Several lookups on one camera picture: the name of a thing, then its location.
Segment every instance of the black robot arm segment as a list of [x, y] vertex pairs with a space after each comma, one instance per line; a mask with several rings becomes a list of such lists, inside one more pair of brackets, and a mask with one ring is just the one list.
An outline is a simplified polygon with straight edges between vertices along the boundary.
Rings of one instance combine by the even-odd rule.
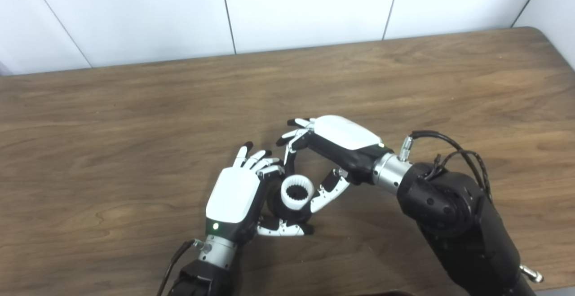
[[416, 163], [405, 173], [397, 190], [402, 212], [417, 222], [447, 274], [471, 296], [534, 296], [491, 198], [468, 175], [445, 169], [447, 160]]

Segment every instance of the robot finger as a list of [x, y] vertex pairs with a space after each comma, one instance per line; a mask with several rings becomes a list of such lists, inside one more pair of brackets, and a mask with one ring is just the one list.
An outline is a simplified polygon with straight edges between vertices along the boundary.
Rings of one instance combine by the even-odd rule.
[[287, 120], [287, 125], [299, 126], [300, 128], [307, 128], [311, 124], [313, 124], [313, 123], [310, 122], [310, 119], [296, 118], [296, 119]]
[[281, 162], [282, 161], [279, 158], [264, 158], [258, 161], [257, 164], [255, 164], [251, 169], [257, 172], [271, 165], [279, 165]]
[[236, 156], [236, 160], [234, 160], [234, 165], [232, 165], [232, 167], [241, 167], [243, 163], [246, 162], [246, 157], [252, 147], [253, 142], [251, 141], [246, 142], [238, 151], [238, 155]]
[[257, 223], [257, 234], [272, 237], [293, 237], [314, 234], [314, 227], [298, 224], [272, 216], [261, 216]]
[[351, 183], [347, 179], [348, 175], [347, 171], [337, 168], [327, 175], [322, 184], [320, 184], [318, 191], [316, 191], [318, 195], [311, 200], [310, 210], [312, 213], [321, 210], [349, 187]]
[[291, 139], [293, 139], [299, 132], [301, 131], [301, 129], [297, 129], [297, 130], [293, 130], [290, 131], [288, 133], [283, 134], [277, 141], [275, 141], [275, 145], [276, 146], [284, 146], [286, 145], [288, 142], [290, 142]]
[[275, 177], [279, 177], [285, 173], [283, 167], [281, 165], [271, 165], [269, 167], [264, 167], [255, 172], [256, 175], [262, 177], [263, 179], [273, 179]]
[[242, 166], [243, 168], [247, 168], [247, 169], [251, 169], [253, 167], [253, 165], [255, 165], [258, 161], [260, 161], [262, 158], [267, 157], [268, 155], [271, 155], [271, 151], [269, 150], [260, 150], [256, 153], [254, 153], [253, 155], [251, 155], [251, 157], [249, 157], [246, 160], [246, 163], [244, 163], [244, 165]]

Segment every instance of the wood grain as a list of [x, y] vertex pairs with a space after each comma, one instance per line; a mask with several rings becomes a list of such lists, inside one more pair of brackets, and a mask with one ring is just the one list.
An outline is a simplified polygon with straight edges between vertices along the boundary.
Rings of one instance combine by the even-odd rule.
[[[0, 294], [154, 294], [236, 147], [283, 155], [287, 119], [325, 114], [391, 147], [431, 128], [479, 151], [534, 287], [573, 284], [575, 73], [518, 28], [1, 78]], [[315, 183], [332, 167], [298, 162]], [[311, 223], [247, 245], [239, 294], [464, 295], [386, 192], [351, 187]]]

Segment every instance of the screw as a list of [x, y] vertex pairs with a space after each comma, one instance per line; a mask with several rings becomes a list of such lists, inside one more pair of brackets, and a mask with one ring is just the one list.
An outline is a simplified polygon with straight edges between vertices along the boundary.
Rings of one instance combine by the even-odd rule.
[[539, 271], [530, 269], [526, 265], [520, 265], [519, 270], [521, 270], [523, 275], [526, 275], [529, 278], [529, 280], [534, 283], [542, 283], [544, 281], [544, 277]]

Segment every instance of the metal connector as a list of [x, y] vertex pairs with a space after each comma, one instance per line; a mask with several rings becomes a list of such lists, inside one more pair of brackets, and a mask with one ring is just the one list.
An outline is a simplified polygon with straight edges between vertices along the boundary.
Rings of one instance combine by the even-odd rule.
[[208, 253], [212, 250], [212, 245], [204, 243], [200, 239], [195, 239], [194, 243], [192, 244], [196, 249], [203, 251], [203, 253]]
[[403, 141], [403, 145], [401, 145], [401, 150], [398, 156], [400, 161], [407, 161], [412, 145], [413, 145], [413, 137], [412, 136], [405, 137], [405, 140]]
[[529, 280], [534, 283], [542, 283], [544, 281], [544, 277], [539, 271], [530, 269], [526, 265], [520, 265], [519, 270], [521, 270], [521, 273], [523, 275], [526, 275], [529, 278]]

